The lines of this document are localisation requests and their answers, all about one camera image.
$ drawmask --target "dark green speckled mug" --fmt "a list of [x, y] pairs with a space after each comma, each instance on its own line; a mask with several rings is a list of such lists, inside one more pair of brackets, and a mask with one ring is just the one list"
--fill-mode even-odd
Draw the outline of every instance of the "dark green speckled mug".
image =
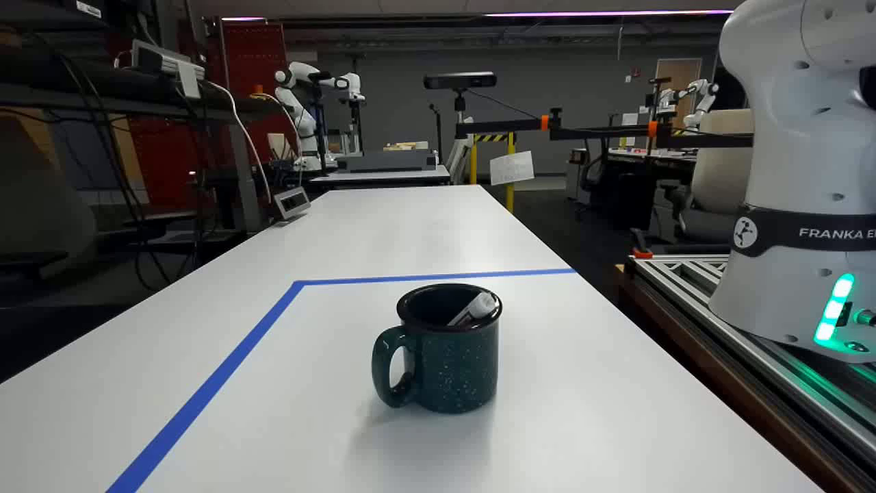
[[[488, 293], [496, 308], [461, 326], [447, 323], [477, 295]], [[436, 412], [474, 410], [496, 394], [498, 318], [502, 302], [469, 284], [433, 284], [404, 295], [396, 306], [401, 325], [380, 334], [371, 353], [371, 378], [391, 407], [415, 402]], [[405, 351], [405, 373], [392, 386], [392, 355]]]

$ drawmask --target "wall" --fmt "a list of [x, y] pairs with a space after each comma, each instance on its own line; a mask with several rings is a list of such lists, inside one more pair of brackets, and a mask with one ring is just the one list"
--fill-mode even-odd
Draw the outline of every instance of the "wall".
[[[492, 70], [498, 76], [495, 88], [485, 94], [541, 115], [551, 107], [563, 108], [563, 125], [568, 128], [608, 125], [608, 115], [636, 111], [651, 91], [647, 80], [653, 77], [659, 58], [702, 57], [703, 73], [711, 77], [715, 46], [679, 48], [625, 47], [617, 61], [614, 47], [557, 49], [448, 50], [440, 52], [374, 52], [358, 62], [362, 92], [367, 105], [362, 109], [365, 151], [386, 142], [428, 140], [436, 146], [434, 115], [429, 103], [442, 114], [444, 153], [453, 145], [454, 93], [423, 89], [424, 74]], [[333, 75], [350, 72], [352, 62], [342, 54], [319, 54], [311, 62]], [[642, 76], [624, 83], [625, 75], [639, 68]], [[467, 115], [476, 121], [526, 118], [482, 98], [466, 96]], [[326, 120], [331, 128], [347, 125], [349, 110], [332, 95], [325, 98]], [[551, 142], [544, 132], [519, 135], [519, 151], [533, 151], [537, 174], [563, 173], [569, 149], [580, 141]], [[503, 144], [478, 146], [478, 162], [503, 154]], [[484, 172], [489, 168], [481, 166]]]

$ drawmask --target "camera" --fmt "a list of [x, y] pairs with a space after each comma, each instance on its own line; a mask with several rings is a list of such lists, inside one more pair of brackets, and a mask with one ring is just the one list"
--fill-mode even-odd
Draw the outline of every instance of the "camera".
[[496, 85], [496, 75], [492, 72], [456, 72], [454, 74], [425, 75], [423, 86], [426, 89], [468, 89], [491, 88]]

